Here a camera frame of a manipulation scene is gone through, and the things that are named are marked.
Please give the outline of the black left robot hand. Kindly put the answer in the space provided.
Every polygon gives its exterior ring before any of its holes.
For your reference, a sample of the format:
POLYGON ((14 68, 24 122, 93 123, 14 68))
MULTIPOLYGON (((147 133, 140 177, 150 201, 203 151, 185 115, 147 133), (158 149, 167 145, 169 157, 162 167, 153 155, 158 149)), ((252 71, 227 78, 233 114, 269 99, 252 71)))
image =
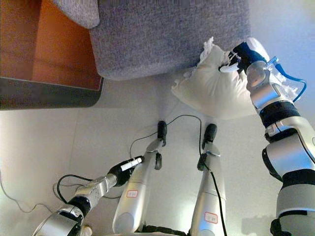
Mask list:
POLYGON ((116 177, 116 184, 114 187, 120 187, 124 185, 133 173, 135 166, 144 161, 144 156, 137 156, 129 160, 125 160, 114 167, 112 167, 108 174, 112 174, 116 177))

